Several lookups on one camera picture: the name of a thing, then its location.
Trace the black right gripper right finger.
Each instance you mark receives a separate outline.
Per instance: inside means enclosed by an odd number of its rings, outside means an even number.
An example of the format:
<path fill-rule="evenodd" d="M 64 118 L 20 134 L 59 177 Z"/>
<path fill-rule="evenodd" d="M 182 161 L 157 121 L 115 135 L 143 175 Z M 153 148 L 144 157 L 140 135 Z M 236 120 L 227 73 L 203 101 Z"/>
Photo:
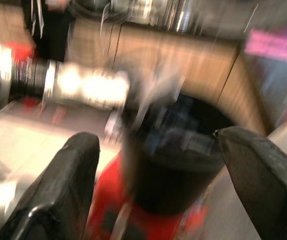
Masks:
<path fill-rule="evenodd" d="M 287 240 L 287 154 L 238 126 L 215 132 L 234 189 L 262 240 Z"/>

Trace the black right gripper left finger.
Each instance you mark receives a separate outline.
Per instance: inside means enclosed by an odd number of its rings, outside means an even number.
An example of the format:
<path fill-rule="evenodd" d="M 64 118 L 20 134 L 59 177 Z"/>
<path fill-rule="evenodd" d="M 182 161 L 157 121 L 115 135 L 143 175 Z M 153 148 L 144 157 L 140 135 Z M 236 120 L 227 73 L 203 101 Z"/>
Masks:
<path fill-rule="evenodd" d="M 0 240 L 83 240 L 99 156 L 97 135 L 72 135 L 22 195 Z"/>

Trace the red plastic stool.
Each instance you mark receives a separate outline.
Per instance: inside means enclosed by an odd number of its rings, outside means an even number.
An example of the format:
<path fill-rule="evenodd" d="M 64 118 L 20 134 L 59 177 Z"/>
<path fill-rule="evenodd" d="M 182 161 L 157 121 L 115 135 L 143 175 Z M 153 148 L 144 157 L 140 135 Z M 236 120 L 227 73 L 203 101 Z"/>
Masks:
<path fill-rule="evenodd" d="M 121 240 L 205 240 L 203 229 L 208 207 L 198 200 L 184 213 L 174 216 L 145 212 L 125 194 L 120 175 L 121 154 L 103 169 L 94 186 L 84 240 L 111 240 L 124 204 L 131 207 Z"/>

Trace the black round laundry bucket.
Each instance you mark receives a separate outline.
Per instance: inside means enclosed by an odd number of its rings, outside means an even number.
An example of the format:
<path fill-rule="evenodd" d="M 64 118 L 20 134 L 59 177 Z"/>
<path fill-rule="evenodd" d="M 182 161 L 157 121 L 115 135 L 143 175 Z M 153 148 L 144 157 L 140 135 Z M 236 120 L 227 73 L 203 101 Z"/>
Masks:
<path fill-rule="evenodd" d="M 224 167 L 215 137 L 234 122 L 210 102 L 180 94 L 171 104 L 127 104 L 122 117 L 121 175 L 133 202 L 157 215 L 188 209 Z"/>

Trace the pink sheet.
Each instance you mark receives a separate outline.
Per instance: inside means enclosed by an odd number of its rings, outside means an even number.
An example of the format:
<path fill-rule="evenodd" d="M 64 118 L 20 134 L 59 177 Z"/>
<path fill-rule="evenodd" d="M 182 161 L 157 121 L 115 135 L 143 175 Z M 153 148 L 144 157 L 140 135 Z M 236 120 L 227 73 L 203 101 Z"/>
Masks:
<path fill-rule="evenodd" d="M 287 35 L 252 29 L 245 42 L 244 52 L 287 62 Z"/>

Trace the light wooden cabinet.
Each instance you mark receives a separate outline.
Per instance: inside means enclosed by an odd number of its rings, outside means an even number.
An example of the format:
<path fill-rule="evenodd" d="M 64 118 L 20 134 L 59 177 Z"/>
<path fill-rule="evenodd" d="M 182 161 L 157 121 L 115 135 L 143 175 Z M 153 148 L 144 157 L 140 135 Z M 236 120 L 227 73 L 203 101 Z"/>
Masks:
<path fill-rule="evenodd" d="M 78 20 L 68 42 L 70 58 L 81 64 L 119 67 L 126 61 L 154 69 L 173 60 L 184 77 L 182 90 L 205 100 L 237 124 L 266 135 L 270 121 L 235 43 L 161 32 L 134 24 L 104 27 Z"/>

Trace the person in black trousers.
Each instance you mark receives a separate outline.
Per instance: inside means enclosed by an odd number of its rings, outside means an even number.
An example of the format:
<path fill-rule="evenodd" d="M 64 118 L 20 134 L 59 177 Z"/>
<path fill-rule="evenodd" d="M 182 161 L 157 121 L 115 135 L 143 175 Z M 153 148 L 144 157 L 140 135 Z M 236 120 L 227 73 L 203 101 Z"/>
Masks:
<path fill-rule="evenodd" d="M 35 44 L 33 57 L 64 62 L 68 33 L 76 18 L 71 0 L 20 0 L 25 28 Z"/>

